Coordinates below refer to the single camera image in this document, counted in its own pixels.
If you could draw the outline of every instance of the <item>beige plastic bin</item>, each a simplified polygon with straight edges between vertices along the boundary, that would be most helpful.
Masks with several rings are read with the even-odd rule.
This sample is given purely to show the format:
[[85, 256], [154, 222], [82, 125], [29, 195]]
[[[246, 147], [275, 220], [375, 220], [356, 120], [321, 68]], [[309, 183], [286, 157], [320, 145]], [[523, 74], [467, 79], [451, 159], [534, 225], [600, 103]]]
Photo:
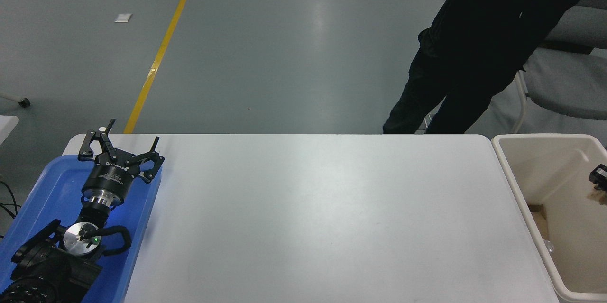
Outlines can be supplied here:
[[[498, 135], [492, 143], [561, 301], [607, 303], [607, 206], [588, 199], [588, 175], [607, 165], [605, 148], [587, 135]], [[546, 209], [552, 255], [527, 204]]]

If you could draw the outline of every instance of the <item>blue tray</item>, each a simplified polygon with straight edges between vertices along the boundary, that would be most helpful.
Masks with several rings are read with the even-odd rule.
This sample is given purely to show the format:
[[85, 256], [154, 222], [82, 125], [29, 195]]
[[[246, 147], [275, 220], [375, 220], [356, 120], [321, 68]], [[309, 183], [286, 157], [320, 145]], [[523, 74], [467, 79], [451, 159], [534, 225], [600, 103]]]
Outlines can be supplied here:
[[[0, 293], [11, 284], [10, 274], [16, 264], [11, 257], [34, 234], [53, 219], [68, 227], [76, 221], [82, 205], [82, 186], [94, 162], [80, 162], [76, 155], [55, 158], [48, 163], [36, 182], [4, 240], [0, 242]], [[151, 184], [135, 179], [124, 204], [110, 213], [107, 227], [123, 225], [130, 231], [132, 246], [121, 255], [101, 257], [99, 277], [82, 300], [85, 303], [120, 303], [129, 285], [143, 233], [160, 185], [161, 170]], [[103, 238], [108, 249], [122, 245], [119, 234]]]

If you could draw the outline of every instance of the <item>gray chair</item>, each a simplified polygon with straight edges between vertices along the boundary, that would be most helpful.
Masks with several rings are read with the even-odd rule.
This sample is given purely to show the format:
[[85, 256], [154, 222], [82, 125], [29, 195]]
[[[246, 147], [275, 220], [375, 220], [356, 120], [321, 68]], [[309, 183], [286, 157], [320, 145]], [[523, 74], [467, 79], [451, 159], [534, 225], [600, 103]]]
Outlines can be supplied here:
[[607, 49], [607, 0], [582, 0], [546, 41], [561, 50], [538, 48], [516, 75], [521, 111], [512, 133], [525, 119], [527, 99], [561, 115], [606, 121], [607, 59], [589, 53]]

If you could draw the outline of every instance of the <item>plastic container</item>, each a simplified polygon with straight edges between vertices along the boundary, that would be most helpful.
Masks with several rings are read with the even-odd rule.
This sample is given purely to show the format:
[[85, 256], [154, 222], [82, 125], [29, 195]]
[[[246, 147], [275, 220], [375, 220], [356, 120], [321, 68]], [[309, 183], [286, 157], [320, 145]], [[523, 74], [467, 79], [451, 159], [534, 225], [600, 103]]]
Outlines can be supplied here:
[[[561, 301], [607, 303], [607, 206], [588, 198], [605, 148], [587, 135], [498, 135], [492, 143]], [[528, 204], [546, 210], [552, 255]]]
[[[61, 225], [66, 227], [76, 221], [82, 208], [82, 185], [93, 164], [78, 161], [76, 155], [66, 155], [55, 158], [44, 168], [4, 240], [0, 242], [0, 292], [12, 282], [10, 275], [16, 264], [10, 259], [24, 242], [53, 219], [60, 219]], [[128, 228], [132, 245], [120, 255], [101, 257], [97, 264], [103, 269], [82, 300], [83, 303], [123, 301], [158, 193], [160, 178], [161, 171], [151, 184], [135, 179], [124, 204], [110, 213], [106, 226], [123, 225]], [[122, 238], [119, 235], [108, 236], [103, 243], [108, 248], [117, 248], [122, 245]]]

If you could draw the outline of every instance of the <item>yellow floor line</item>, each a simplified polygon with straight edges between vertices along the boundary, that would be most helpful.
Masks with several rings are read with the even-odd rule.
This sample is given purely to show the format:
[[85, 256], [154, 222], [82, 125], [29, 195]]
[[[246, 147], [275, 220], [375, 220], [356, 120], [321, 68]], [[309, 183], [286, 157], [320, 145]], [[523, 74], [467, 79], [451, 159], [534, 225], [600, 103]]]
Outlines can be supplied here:
[[133, 129], [135, 128], [135, 124], [137, 124], [139, 114], [141, 114], [143, 104], [145, 104], [146, 102], [147, 94], [149, 93], [150, 88], [152, 87], [152, 83], [154, 82], [154, 78], [156, 77], [156, 72], [158, 72], [160, 63], [162, 63], [162, 58], [165, 57], [166, 48], [169, 46], [169, 42], [171, 42], [171, 37], [173, 36], [173, 32], [175, 31], [177, 22], [179, 21], [179, 18], [182, 15], [182, 11], [184, 10], [186, 1], [187, 0], [179, 0], [179, 4], [177, 5], [177, 9], [175, 9], [175, 13], [173, 14], [173, 18], [171, 19], [169, 28], [167, 28], [165, 37], [162, 39], [162, 43], [160, 44], [160, 48], [158, 49], [158, 53], [156, 53], [156, 59], [154, 59], [152, 68], [150, 68], [150, 72], [147, 74], [146, 82], [143, 84], [141, 92], [139, 92], [139, 97], [137, 98], [135, 107], [133, 107], [133, 111], [130, 113], [129, 121], [126, 123], [126, 128], [124, 128], [124, 134], [132, 134]]

